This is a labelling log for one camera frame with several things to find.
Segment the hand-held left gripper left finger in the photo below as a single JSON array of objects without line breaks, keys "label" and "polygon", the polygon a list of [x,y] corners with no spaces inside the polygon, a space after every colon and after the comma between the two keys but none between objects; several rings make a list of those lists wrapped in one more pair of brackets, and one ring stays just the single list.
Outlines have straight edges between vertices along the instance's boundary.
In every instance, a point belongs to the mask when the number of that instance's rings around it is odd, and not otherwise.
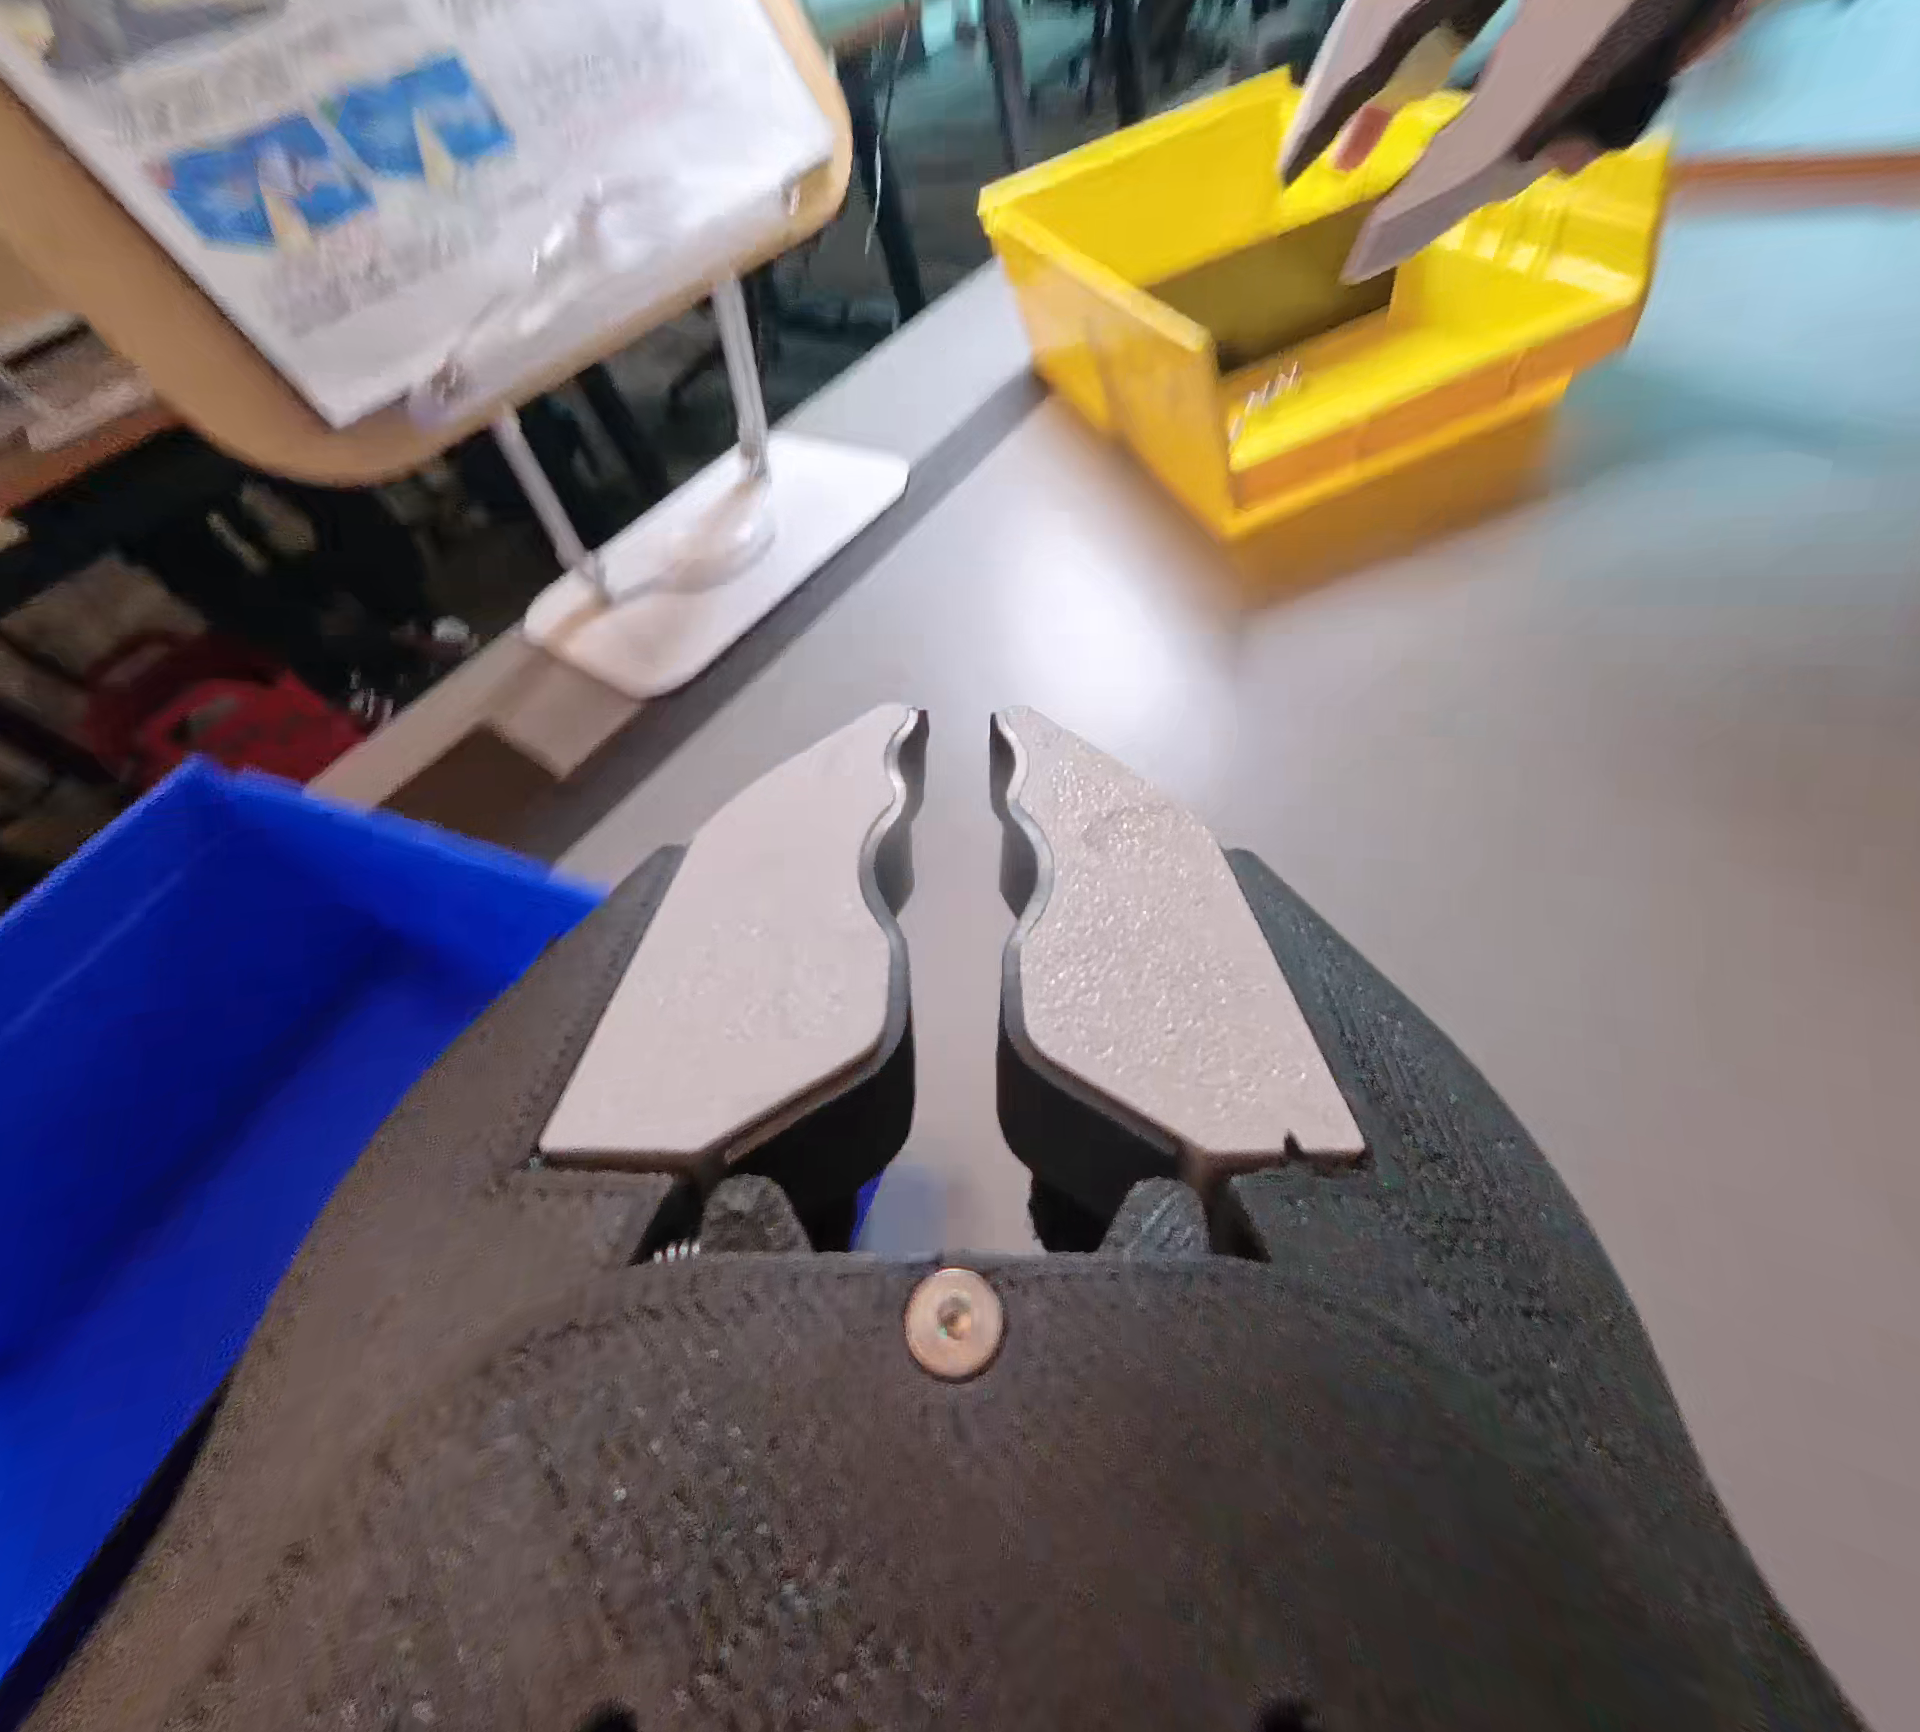
[{"label": "hand-held left gripper left finger", "polygon": [[551,1166],[852,1205],[915,1117],[911,830],[928,712],[880,705],[704,822],[559,1096]]}]

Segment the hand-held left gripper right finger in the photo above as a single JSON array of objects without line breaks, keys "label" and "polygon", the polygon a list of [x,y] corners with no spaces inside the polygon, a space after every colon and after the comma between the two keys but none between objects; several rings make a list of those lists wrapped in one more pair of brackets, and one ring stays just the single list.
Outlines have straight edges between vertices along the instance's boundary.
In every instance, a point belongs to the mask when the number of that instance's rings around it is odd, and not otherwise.
[{"label": "hand-held left gripper right finger", "polygon": [[1032,1195],[1112,1218],[1136,1184],[1371,1156],[1229,852],[1183,800],[1032,707],[991,718],[1012,915],[996,1117]]}]

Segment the yellow plastic bin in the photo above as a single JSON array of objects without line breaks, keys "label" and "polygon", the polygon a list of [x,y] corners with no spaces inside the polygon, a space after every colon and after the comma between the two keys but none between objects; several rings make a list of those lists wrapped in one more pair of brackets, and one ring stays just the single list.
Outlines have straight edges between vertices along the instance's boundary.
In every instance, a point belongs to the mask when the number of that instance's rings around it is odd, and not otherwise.
[{"label": "yellow plastic bin", "polygon": [[1354,204],[1379,207],[1463,111],[1405,108],[1342,175],[1278,178],[1281,70],[983,191],[1035,366],[1215,544],[1307,577],[1424,544],[1534,491],[1572,382],[1621,352],[1668,212],[1668,137],[1549,175],[1396,268],[1388,308],[1234,374],[1156,280]]}]

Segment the blue plastic bin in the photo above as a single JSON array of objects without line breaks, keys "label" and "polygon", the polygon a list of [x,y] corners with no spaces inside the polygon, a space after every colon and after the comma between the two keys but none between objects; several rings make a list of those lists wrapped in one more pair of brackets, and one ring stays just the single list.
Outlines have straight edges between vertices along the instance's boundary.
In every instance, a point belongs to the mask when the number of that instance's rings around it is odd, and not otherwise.
[{"label": "blue plastic bin", "polygon": [[604,897],[196,760],[5,915],[5,1714],[348,1168]]}]

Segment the black bin divider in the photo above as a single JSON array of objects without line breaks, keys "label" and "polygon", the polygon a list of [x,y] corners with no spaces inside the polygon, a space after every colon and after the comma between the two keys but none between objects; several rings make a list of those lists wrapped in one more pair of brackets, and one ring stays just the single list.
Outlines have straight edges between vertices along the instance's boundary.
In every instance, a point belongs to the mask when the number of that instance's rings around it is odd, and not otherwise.
[{"label": "black bin divider", "polygon": [[1144,289],[1212,340],[1222,377],[1289,354],[1333,330],[1388,310],[1396,268],[1349,282],[1349,256],[1373,214],[1371,203],[1261,236]]}]

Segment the red floor bin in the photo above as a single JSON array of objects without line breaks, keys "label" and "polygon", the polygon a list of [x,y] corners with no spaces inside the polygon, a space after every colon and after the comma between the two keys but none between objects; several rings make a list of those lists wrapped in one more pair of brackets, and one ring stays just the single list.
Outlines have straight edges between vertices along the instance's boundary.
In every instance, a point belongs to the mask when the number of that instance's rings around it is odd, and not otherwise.
[{"label": "red floor bin", "polygon": [[167,630],[132,634],[94,665],[78,720],[85,749],[136,793],[188,760],[306,785],[368,735],[270,655]]}]

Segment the instruction sheet on stand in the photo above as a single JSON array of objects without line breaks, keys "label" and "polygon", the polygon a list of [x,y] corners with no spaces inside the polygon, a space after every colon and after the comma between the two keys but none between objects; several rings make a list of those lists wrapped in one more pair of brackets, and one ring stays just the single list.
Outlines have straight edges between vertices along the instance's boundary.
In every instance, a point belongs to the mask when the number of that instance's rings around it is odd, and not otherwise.
[{"label": "instruction sheet on stand", "polygon": [[[670,290],[665,277],[614,270],[616,217],[593,201],[540,242],[530,285],[488,305],[449,362],[355,424],[328,424],[6,84],[5,252],[132,362],[183,424],[257,471],[383,483],[491,431],[561,565],[523,620],[524,639],[646,705],[779,613],[901,504],[908,481],[897,453],[771,428],[767,416],[748,277],[843,209],[852,121],[803,4],[762,3],[834,135],[829,162],[785,211],[745,239],[711,242],[704,268]],[[735,447],[595,544],[542,473],[521,412],[696,305],[718,326]]]}]

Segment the printed instruction sheet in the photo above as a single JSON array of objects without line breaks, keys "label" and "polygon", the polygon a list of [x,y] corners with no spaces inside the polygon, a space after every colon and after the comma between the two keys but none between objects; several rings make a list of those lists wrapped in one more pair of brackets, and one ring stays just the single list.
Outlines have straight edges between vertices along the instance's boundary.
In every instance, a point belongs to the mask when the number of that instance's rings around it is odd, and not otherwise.
[{"label": "printed instruction sheet", "polygon": [[599,201],[670,290],[829,165],[762,0],[5,0],[5,86],[326,424]]}]

